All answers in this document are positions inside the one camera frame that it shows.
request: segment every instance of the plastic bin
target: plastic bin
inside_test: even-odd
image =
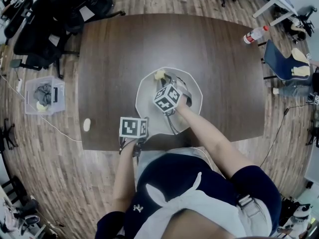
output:
[[[51,84],[51,105],[46,111],[40,112],[36,108],[38,101],[33,97],[35,90],[43,84]],[[25,100],[24,112],[25,114],[33,115],[52,115],[56,112],[65,110],[65,82],[54,76],[47,76],[29,80],[25,83]]]

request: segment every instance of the shoe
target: shoe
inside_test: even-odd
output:
[[[279,89],[273,88],[273,94],[274,94],[274,95],[278,95],[278,94],[279,94]]]

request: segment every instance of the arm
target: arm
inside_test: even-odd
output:
[[[133,148],[136,140],[128,139],[120,156],[119,166],[115,175],[111,212],[126,212],[135,195],[133,169]]]
[[[177,111],[188,122],[194,134],[226,178],[231,178],[243,167],[254,165],[214,125],[195,114],[184,100],[180,101]]]
[[[4,7],[3,8],[3,10],[1,11],[1,15],[3,15],[5,12],[6,12],[6,10],[8,10],[8,8],[11,6],[11,4],[9,3],[6,7]]]
[[[291,27],[290,27],[290,29],[293,30],[293,31],[298,31],[298,32],[304,32],[304,33],[306,32],[305,29],[300,28],[300,27],[296,27],[295,24],[292,24]]]

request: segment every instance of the yellow object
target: yellow object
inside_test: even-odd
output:
[[[48,106],[43,106],[38,101],[36,102],[36,108],[38,109],[39,112],[45,112],[48,109]]]
[[[163,79],[164,77],[165,77],[165,71],[164,70],[158,70],[154,74],[155,80],[160,80],[160,79]]]
[[[307,60],[305,55],[297,48],[293,48],[293,50],[291,51],[291,54],[293,55],[294,59],[296,59],[297,61],[308,64],[308,66],[294,67],[293,69],[291,69],[292,75],[309,76],[310,75],[309,61]]]

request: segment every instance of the white desk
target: white desk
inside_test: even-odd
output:
[[[276,20],[272,21],[270,23],[270,26],[274,26],[277,23],[281,22],[282,20],[292,16],[293,14],[298,16],[297,11],[295,10],[293,4],[291,3],[290,0],[270,0],[268,3],[266,3],[263,7],[261,7],[258,11],[256,11],[253,14],[254,18],[257,18],[260,14],[262,14],[264,11],[269,9],[272,5],[277,4],[285,9],[287,9],[289,12],[286,14],[282,15],[281,17],[277,18]]]

